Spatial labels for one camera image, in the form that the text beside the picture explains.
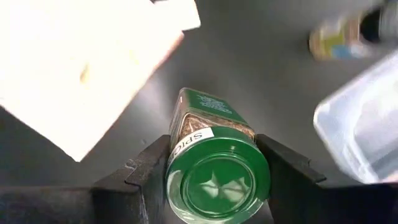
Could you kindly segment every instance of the green spice jar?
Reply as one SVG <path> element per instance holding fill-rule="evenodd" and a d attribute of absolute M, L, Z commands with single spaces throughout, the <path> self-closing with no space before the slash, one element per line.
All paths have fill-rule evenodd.
<path fill-rule="evenodd" d="M 172 210 L 186 223 L 241 223 L 268 197 L 268 163 L 254 131 L 227 102 L 183 88 L 170 125 L 165 176 Z"/>

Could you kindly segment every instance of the gray table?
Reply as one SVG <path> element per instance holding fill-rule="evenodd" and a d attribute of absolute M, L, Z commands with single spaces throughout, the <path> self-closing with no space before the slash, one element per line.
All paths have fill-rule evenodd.
<path fill-rule="evenodd" d="M 81 163 L 0 110 L 0 184 L 93 183 L 167 133 L 178 91 L 185 86 L 225 98 L 258 133 L 334 172 L 313 128 L 313 112 L 378 58 L 316 62 L 307 37 L 322 20 L 375 2 L 197 0 L 201 27 L 185 33 L 178 49 Z"/>

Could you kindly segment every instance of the white container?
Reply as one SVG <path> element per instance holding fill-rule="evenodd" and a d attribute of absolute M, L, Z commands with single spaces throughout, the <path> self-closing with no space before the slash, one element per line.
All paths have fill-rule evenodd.
<path fill-rule="evenodd" d="M 313 123 L 341 170 L 370 184 L 398 181 L 398 51 L 315 110 Z"/>

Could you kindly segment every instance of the green bottle cap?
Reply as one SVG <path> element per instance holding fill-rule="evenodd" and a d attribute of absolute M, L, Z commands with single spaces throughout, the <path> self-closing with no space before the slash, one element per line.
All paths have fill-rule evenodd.
<path fill-rule="evenodd" d="M 269 167 L 253 141 L 227 127 L 182 139 L 166 174 L 173 211 L 187 223 L 241 223 L 268 197 Z"/>

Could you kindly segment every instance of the bottle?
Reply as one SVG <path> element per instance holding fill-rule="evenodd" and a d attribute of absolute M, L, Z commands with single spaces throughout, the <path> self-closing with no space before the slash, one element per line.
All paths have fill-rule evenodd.
<path fill-rule="evenodd" d="M 225 100 L 183 88 L 170 125 L 165 175 L 174 213 L 186 223 L 242 223 L 268 197 L 271 178 L 254 131 Z"/>
<path fill-rule="evenodd" d="M 365 58 L 398 39 L 397 1 L 389 1 L 353 17 L 324 23 L 310 35 L 317 60 Z"/>

